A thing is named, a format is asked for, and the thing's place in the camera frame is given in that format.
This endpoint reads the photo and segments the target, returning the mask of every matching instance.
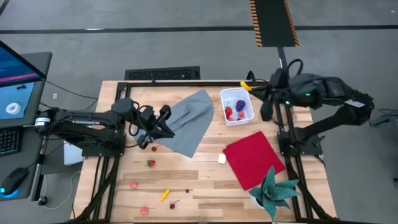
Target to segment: artificial plant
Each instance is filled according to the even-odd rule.
[[[297,182],[299,182],[299,180],[275,183],[275,169],[271,166],[267,175],[262,180],[261,187],[253,188],[249,193],[262,204],[264,210],[267,211],[272,220],[274,220],[276,206],[290,209],[285,199],[299,194],[294,190]]]

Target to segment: white cable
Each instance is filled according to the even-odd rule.
[[[50,209],[50,210],[56,210],[56,209],[60,208],[64,203],[66,203],[66,202],[70,199],[70,197],[72,196],[72,193],[73,193],[73,177],[74,177],[76,174],[80,173],[80,172],[81,172],[81,171],[78,171],[78,172],[74,173],[74,174],[70,177],[70,193],[69,193],[69,196],[67,197],[67,199],[65,199],[60,205],[58,205],[58,206],[55,207],[55,208],[49,208],[49,207],[46,207],[45,205],[43,205],[43,207],[46,208],[46,209]],[[47,182],[47,176],[46,176],[46,175],[44,175],[44,179],[45,179],[45,188],[44,188],[44,195],[45,195],[45,193],[47,193],[47,184],[48,184],[48,182]]]

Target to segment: gray cloth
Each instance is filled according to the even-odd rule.
[[[213,102],[205,90],[200,90],[178,102],[171,110],[172,115],[166,123],[175,136],[172,139],[164,138],[156,141],[192,158],[213,120]],[[136,139],[142,133],[145,132],[140,130]]]

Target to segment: computer mouse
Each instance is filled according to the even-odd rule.
[[[20,184],[25,180],[27,170],[25,168],[16,168],[2,182],[0,192],[3,195],[10,195],[18,189]]]

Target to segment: screen display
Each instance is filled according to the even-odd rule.
[[[0,47],[0,85],[36,82],[40,79],[40,75],[15,58],[6,49]]]

